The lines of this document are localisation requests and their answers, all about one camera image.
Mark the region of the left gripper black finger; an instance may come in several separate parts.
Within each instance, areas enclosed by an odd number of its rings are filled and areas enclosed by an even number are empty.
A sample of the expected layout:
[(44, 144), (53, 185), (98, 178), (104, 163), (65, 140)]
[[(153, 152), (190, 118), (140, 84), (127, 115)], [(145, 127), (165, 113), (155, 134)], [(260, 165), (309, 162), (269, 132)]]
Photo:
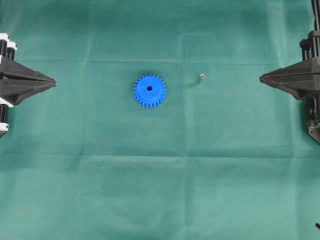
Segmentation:
[(0, 60), (0, 73), (9, 79), (35, 80), (46, 83), (56, 83), (56, 81), (38, 71), (32, 70), (11, 59)]
[(0, 83), (0, 97), (12, 105), (56, 86), (56, 81), (5, 79)]

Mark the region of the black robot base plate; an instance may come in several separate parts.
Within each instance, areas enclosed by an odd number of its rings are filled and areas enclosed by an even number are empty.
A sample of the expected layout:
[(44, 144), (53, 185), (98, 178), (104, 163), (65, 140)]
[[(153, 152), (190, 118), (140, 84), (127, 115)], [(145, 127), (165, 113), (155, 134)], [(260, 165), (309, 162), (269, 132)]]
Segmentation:
[(308, 134), (320, 144), (320, 122), (316, 119), (307, 121)]

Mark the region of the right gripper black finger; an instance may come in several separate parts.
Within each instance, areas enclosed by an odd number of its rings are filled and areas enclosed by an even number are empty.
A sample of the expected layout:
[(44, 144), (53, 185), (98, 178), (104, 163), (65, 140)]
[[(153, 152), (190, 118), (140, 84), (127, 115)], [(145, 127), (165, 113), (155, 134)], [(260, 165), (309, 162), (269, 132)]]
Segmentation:
[(293, 65), (279, 68), (277, 70), (268, 72), (259, 77), (261, 82), (266, 82), (269, 79), (276, 79), (280, 77), (297, 77), (314, 75), (320, 73), (320, 59), (309, 58)]
[(270, 81), (267, 79), (260, 79), (260, 82), (266, 84), (272, 88), (279, 89), (283, 92), (286, 92), (292, 95), (298, 101), (304, 101), (310, 98), (315, 97), (320, 94), (319, 90), (315, 89), (303, 89), (300, 86), (292, 86), (285, 83), (280, 83), (276, 81)]

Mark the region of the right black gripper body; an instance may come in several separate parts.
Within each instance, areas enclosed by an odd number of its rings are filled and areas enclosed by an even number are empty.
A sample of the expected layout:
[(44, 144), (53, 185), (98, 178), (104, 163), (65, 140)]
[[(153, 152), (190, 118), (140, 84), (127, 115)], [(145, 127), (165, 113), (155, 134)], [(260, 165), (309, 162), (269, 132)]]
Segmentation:
[[(302, 60), (307, 60), (320, 56), (320, 31), (313, 30), (308, 34), (307, 39), (303, 39), (300, 43), (302, 51)], [(304, 101), (304, 109), (306, 116), (306, 124), (309, 120), (317, 120), (320, 122), (320, 95), (309, 98)]]

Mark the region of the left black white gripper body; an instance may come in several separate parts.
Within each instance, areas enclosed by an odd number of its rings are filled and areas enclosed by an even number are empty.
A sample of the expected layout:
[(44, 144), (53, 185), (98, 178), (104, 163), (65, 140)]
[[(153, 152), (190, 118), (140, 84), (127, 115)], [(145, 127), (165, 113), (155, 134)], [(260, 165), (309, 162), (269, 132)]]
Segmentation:
[[(18, 49), (17, 44), (14, 41), (10, 41), (10, 37), (7, 33), (0, 34), (0, 60), (2, 58), (9, 58), (14, 60), (15, 52)], [(0, 137), (5, 135), (9, 130), (8, 115), (9, 108), (12, 108), (13, 104), (9, 103), (4, 98), (0, 98)]]

